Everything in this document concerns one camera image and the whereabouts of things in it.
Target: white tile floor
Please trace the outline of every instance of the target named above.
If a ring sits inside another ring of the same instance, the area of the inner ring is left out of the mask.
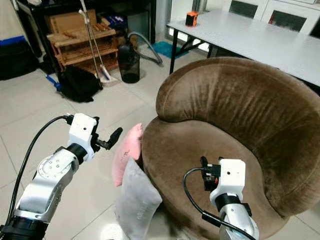
[[[175,69],[203,58],[196,52],[190,52],[176,60]],[[145,76],[138,83],[120,83],[105,88],[90,103],[76,103],[62,98],[40,70],[0,81],[0,224],[4,223],[8,214],[8,202],[27,147],[45,122],[65,113],[82,112],[99,116],[98,133],[104,139],[117,127],[123,127],[127,132],[140,122],[146,126],[156,116],[156,96],[169,75],[170,60],[163,57],[163,65],[160,68],[152,62],[141,60]],[[57,122],[39,138],[25,169],[19,196],[32,179],[39,161],[57,147],[67,144],[68,129],[63,121]],[[62,201],[47,229],[46,240],[126,239],[113,213],[113,201],[119,193],[119,188],[113,186],[111,179],[114,149],[99,151],[92,162],[80,167],[63,192]],[[147,239],[188,238],[177,232],[160,210],[151,222]],[[320,204],[292,217],[280,232],[270,238],[283,239],[320,240]]]

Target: black bag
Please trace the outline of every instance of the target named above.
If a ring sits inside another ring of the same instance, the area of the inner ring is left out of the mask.
[[[38,65],[38,59],[25,40],[0,46],[0,80],[31,73]]]
[[[92,96],[102,89],[94,74],[76,66],[67,66],[59,76],[59,83],[61,93],[79,103],[92,102]]]

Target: vacuum hose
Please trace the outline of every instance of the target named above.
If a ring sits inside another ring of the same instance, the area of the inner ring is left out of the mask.
[[[139,54],[141,57],[143,57],[144,59],[148,59],[152,62],[155,62],[156,64],[158,65],[162,65],[163,61],[161,59],[161,57],[159,56],[159,54],[155,51],[155,49],[151,46],[150,42],[145,38],[145,36],[143,36],[141,33],[139,32],[136,32],[136,31],[133,31],[133,32],[130,32],[128,34],[128,40],[130,41],[130,37],[133,36],[133,35],[137,35],[139,36],[140,38],[142,38],[142,40],[144,40],[146,42],[146,44],[148,44],[149,48],[151,49],[151,51],[153,52],[153,54],[156,56],[157,59],[154,59],[152,57],[149,57],[149,56],[146,56],[146,55],[143,55],[141,54],[140,52],[137,52],[135,49],[134,51]]]

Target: blue mat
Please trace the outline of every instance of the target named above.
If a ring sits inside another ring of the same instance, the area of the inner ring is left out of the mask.
[[[157,43],[152,44],[152,47],[154,48],[154,50],[159,53],[162,54],[168,58],[171,58],[171,52],[172,52],[172,44],[167,43],[165,41],[160,41]],[[180,50],[180,47],[176,47],[176,53]],[[189,51],[186,51],[182,54],[180,54],[179,56],[176,56],[175,59],[178,59],[180,57],[182,57],[183,55],[188,54]]]

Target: cardboard box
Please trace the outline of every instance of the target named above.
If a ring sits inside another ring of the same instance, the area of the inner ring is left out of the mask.
[[[91,25],[97,23],[96,11],[87,11]],[[70,12],[59,15],[46,16],[46,24],[52,34],[62,34],[69,30],[83,30],[85,28],[84,17],[78,12]]]

